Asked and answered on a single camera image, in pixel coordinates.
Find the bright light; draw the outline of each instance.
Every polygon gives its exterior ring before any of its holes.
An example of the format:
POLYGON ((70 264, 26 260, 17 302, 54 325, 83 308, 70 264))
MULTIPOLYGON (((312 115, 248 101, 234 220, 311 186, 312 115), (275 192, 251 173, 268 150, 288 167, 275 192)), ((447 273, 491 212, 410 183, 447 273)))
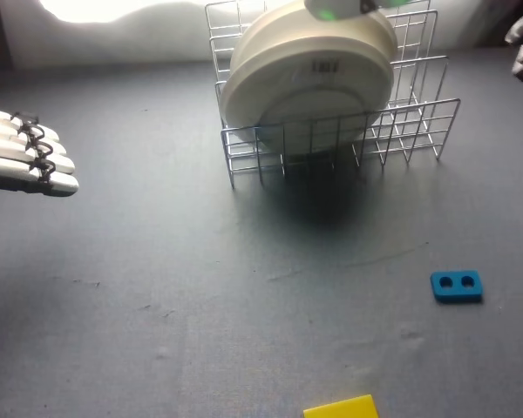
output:
MULTIPOLYGON (((187 0, 205 5, 209 0, 187 0)), ((182 0, 40 0, 60 20, 75 24, 107 23, 136 10, 161 3, 184 3, 182 0)))

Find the barcode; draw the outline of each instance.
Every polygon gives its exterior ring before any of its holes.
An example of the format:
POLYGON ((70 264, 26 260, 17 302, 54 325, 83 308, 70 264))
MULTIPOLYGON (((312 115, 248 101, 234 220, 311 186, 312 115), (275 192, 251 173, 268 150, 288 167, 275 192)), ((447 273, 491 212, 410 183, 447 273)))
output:
POLYGON ((337 72, 339 70, 339 61, 314 61, 312 62, 313 72, 337 72))

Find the hole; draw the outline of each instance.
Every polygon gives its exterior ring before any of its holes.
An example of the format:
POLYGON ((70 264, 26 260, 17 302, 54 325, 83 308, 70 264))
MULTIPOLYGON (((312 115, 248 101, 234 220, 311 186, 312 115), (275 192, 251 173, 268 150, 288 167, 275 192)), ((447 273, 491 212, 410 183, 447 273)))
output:
POLYGON ((453 281, 449 277, 442 277, 439 280, 439 285, 441 287, 453 287, 453 281))
POLYGON ((474 279, 471 276, 465 276, 461 279, 463 287, 474 287, 474 279))

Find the green spot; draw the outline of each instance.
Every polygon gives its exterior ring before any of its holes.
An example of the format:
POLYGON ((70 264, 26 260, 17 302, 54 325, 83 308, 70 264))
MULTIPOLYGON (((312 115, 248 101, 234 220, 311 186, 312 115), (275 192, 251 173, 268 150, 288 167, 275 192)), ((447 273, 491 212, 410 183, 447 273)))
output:
POLYGON ((322 20, 336 20, 335 13, 331 10, 320 10, 318 14, 322 20))

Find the dish rack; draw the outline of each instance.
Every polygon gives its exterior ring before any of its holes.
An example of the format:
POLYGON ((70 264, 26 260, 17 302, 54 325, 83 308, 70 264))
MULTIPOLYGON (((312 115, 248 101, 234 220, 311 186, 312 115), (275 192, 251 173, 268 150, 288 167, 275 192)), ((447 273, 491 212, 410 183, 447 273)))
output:
MULTIPOLYGON (((209 44, 216 76, 215 92, 219 100, 229 77, 232 52, 241 35, 254 20, 271 7, 270 0, 227 0, 206 6, 209 44)), ((430 57, 438 21, 431 0, 413 0, 396 9, 380 10, 391 22, 398 40, 396 61, 391 63, 394 85, 385 109, 372 113, 295 121, 281 125, 227 126, 221 118, 221 142, 227 161, 228 176, 234 188, 234 176, 257 172, 260 181, 266 171, 278 170, 286 178, 289 170, 325 163, 335 170, 345 142, 352 150, 355 167, 373 157, 385 167, 388 157, 401 154, 407 164, 414 151, 431 150, 439 159, 444 150, 460 99, 440 98, 448 68, 448 57, 430 57), (363 132, 358 126, 364 126, 363 132), (267 150, 260 141, 260 131, 281 135, 280 153, 267 150), (242 141, 250 132, 251 141, 242 141), (309 153, 287 155, 288 132, 309 138, 309 153), (336 136, 332 150, 319 152, 318 138, 336 136)))

